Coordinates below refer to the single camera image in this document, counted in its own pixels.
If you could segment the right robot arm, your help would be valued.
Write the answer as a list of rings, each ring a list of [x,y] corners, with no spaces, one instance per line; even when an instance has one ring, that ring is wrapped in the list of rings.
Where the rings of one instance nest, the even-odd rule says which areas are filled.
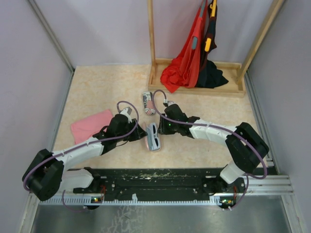
[[[158,133],[170,135],[178,133],[192,139],[204,139],[226,146],[232,157],[219,174],[218,188],[228,192],[234,182],[244,174],[252,174],[269,147],[253,127],[242,122],[239,126],[228,127],[212,124],[197,116],[187,117],[176,103],[165,103],[164,113],[160,115]]]

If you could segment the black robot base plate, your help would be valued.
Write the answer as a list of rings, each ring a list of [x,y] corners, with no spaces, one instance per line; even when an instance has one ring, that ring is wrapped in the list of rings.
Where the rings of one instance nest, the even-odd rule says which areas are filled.
[[[220,168],[92,169],[93,184],[75,188],[75,194],[103,194],[105,201],[194,201],[209,200],[216,193],[241,194],[246,183],[222,182]]]

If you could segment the flag print glasses case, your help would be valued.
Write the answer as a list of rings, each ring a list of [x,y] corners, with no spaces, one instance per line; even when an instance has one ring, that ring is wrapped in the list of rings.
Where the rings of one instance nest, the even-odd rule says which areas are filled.
[[[154,109],[154,104],[152,102],[152,96],[153,94],[150,91],[143,92],[142,94],[144,111],[145,114],[148,116],[153,116],[156,113]]]

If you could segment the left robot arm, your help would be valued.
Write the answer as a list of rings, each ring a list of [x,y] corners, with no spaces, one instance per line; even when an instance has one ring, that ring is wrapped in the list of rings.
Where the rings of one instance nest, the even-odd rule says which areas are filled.
[[[22,177],[24,188],[46,201],[57,192],[69,189],[86,189],[92,193],[101,187],[100,175],[85,167],[73,167],[88,159],[113,150],[121,141],[133,142],[147,136],[136,119],[124,114],[115,115],[108,126],[88,140],[65,150],[40,150]]]

